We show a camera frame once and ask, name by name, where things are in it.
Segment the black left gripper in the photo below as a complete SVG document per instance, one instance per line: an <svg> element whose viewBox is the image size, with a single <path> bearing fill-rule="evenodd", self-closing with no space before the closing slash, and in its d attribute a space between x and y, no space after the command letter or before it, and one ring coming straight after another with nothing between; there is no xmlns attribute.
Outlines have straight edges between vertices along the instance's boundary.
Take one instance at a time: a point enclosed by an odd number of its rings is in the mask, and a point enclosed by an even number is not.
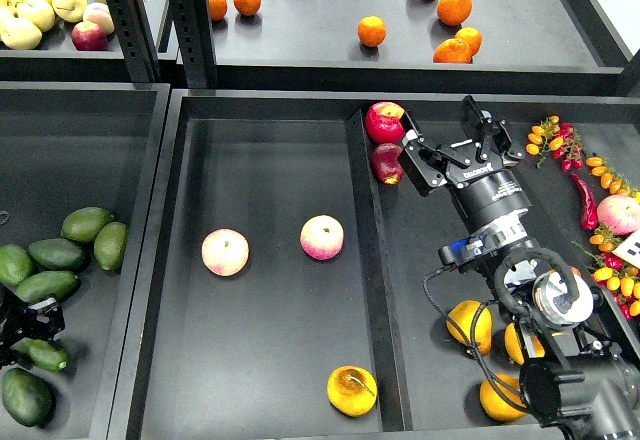
<svg viewBox="0 0 640 440"><path fill-rule="evenodd" d="M19 299L7 287L1 288L1 367L30 367L30 356L11 348L25 337L52 341L65 329L61 304L52 296L33 305Z"/></svg>

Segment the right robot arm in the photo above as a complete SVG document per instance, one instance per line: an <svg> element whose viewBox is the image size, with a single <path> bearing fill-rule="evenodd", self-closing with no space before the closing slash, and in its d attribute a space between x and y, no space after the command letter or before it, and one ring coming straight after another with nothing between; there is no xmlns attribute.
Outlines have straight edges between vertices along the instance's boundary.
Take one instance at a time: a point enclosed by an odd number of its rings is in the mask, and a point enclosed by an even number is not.
<svg viewBox="0 0 640 440"><path fill-rule="evenodd" d="M612 295L575 273L523 226L530 201L513 174L523 158L502 120L463 101L465 138L432 145L408 114L399 162L421 195L446 188L467 236L443 246L442 271L482 275L513 323L523 363L515 386L489 386L510 407L568 439L639 435L639 344Z"/></svg>

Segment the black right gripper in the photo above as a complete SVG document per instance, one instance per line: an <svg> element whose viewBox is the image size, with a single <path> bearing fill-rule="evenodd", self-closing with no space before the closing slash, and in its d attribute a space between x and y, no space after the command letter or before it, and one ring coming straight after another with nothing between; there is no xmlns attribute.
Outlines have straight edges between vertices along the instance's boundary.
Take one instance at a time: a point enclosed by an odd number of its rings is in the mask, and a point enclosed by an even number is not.
<svg viewBox="0 0 640 440"><path fill-rule="evenodd" d="M507 168L524 159L524 148L512 140L506 121L494 119L471 95L462 104L462 127L471 140L450 147L428 144L409 111L404 111L398 161L405 176L423 197L446 185L468 230L480 230L505 215L523 216L531 202Z"/></svg>

